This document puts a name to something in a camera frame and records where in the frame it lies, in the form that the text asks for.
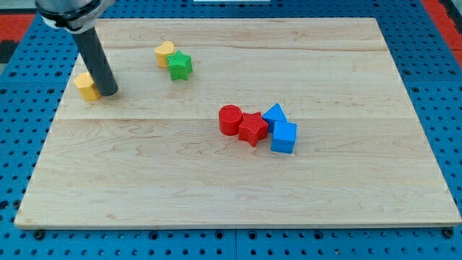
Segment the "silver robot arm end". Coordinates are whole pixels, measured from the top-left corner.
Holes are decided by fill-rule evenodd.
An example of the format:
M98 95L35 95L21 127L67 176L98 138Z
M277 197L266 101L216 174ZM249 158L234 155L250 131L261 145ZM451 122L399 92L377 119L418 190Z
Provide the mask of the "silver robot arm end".
M115 0L35 0L44 23L53 29L63 28L68 33L83 33L95 26L96 19Z

